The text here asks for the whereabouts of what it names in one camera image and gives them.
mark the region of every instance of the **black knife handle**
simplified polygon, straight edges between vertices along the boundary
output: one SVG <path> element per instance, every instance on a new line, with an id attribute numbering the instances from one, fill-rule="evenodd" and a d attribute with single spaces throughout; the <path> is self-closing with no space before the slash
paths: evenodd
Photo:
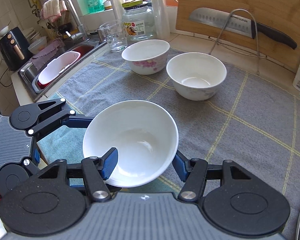
<path id="1" fill-rule="evenodd" d="M 292 49 L 296 49 L 298 47 L 298 44 L 292 38 L 290 38 L 287 34 L 280 32 L 274 28 L 271 28 L 267 25 L 257 22 L 257 29 L 258 29 L 258 32 L 263 33 L 264 35 L 268 36 L 272 40 L 286 44 Z M 252 38 L 255 39 L 256 28 L 254 25 L 254 21 L 251 21 L 251 31 L 252 31 Z"/>

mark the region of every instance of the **gray ribbed panel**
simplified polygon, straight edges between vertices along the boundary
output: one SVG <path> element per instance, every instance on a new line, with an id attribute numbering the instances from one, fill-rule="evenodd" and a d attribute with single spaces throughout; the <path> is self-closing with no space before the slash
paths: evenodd
<path id="1" fill-rule="evenodd" d="M 14 129 L 9 117 L 0 114 L 0 168 L 7 163 L 20 163 L 24 157 L 29 157 L 31 143 L 32 137 L 23 130 Z"/>
<path id="2" fill-rule="evenodd" d="M 1 240 L 244 240 L 218 231 L 196 205 L 181 203 L 172 193 L 143 196 L 119 192 L 110 202 L 93 204 L 79 224 L 54 236 L 8 233 Z M 263 238 L 283 239 L 279 234 Z"/>

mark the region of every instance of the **faucet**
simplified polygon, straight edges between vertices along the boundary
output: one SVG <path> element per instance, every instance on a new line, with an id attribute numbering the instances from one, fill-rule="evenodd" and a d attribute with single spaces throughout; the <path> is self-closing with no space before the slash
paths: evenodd
<path id="1" fill-rule="evenodd" d="M 62 0 L 62 1 L 65 1 L 65 4 L 67 6 L 67 9 L 71 12 L 73 18 L 74 18 L 74 21 L 75 23 L 77 24 L 77 29 L 78 29 L 78 33 L 75 33 L 73 35 L 70 35 L 70 34 L 67 34 L 69 37 L 71 37 L 71 39 L 76 42 L 77 40 L 79 39 L 83 39 L 83 41 L 87 41 L 89 38 L 88 38 L 88 34 L 87 34 L 87 31 L 86 29 L 84 28 L 83 24 L 81 23 L 80 19 L 79 19 L 79 16 L 77 14 L 77 12 L 75 11 L 75 8 L 72 4 L 72 1 L 71 0 Z"/>

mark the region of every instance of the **glass cup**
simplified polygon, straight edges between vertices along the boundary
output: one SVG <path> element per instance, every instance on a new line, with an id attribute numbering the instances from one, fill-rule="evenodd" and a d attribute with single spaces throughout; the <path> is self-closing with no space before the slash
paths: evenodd
<path id="1" fill-rule="evenodd" d="M 121 51 L 128 46 L 122 20 L 113 20 L 104 23 L 100 26 L 99 30 L 106 38 L 111 52 Z"/>

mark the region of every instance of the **black air fryer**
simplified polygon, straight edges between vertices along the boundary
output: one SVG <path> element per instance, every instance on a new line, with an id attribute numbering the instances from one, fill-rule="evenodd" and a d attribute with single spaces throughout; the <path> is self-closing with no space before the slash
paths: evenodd
<path id="1" fill-rule="evenodd" d="M 0 52 L 11 71 L 18 70 L 31 57 L 29 43 L 19 27 L 15 27 L 0 40 Z"/>

